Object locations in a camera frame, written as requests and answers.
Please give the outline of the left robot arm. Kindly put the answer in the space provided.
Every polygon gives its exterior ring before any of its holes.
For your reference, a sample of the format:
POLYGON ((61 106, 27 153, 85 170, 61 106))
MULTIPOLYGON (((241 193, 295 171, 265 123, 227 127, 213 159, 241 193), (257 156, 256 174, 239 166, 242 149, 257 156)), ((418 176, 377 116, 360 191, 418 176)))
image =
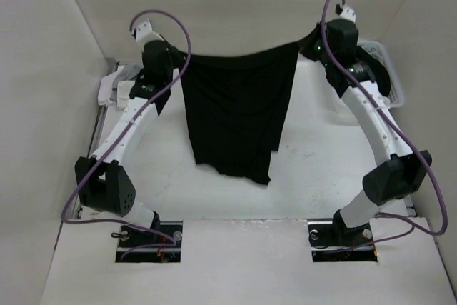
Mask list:
POLYGON ((135 187, 124 163, 133 156, 142 136, 163 111, 171 90, 174 69, 183 57, 168 42, 144 45, 143 69, 129 92, 126 107, 111 133, 88 158, 75 164, 82 206, 106 214, 109 219, 138 226, 136 238, 143 246, 160 239, 159 215, 136 198, 135 187))

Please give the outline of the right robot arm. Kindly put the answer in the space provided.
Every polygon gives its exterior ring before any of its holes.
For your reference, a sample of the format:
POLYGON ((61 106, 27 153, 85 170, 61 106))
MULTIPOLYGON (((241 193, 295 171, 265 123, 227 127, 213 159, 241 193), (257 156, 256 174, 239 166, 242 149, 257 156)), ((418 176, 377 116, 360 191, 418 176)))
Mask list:
POLYGON ((385 103, 391 92, 388 69, 358 44, 353 22, 318 24, 298 47, 302 56, 324 66, 328 83, 355 116, 376 163, 363 177, 360 193, 334 214, 331 236, 345 245, 385 205, 418 191, 432 158, 428 151, 415 154, 393 130, 396 123, 385 103))

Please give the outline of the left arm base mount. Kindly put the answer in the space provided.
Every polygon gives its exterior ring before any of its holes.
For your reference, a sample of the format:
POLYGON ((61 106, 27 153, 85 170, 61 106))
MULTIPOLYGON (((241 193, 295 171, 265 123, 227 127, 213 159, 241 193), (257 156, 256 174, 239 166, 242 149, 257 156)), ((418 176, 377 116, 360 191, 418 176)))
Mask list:
POLYGON ((162 221, 157 229, 166 237, 121 226, 111 238, 117 240, 115 262, 118 263, 179 263, 184 223, 182 221, 162 221))

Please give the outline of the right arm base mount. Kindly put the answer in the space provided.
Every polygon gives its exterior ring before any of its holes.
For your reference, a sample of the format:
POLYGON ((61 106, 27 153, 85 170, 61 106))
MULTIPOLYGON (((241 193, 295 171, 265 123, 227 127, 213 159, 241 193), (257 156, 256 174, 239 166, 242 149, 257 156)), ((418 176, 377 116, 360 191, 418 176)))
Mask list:
POLYGON ((377 262, 370 224, 346 229, 332 220, 309 221, 313 262, 377 262))

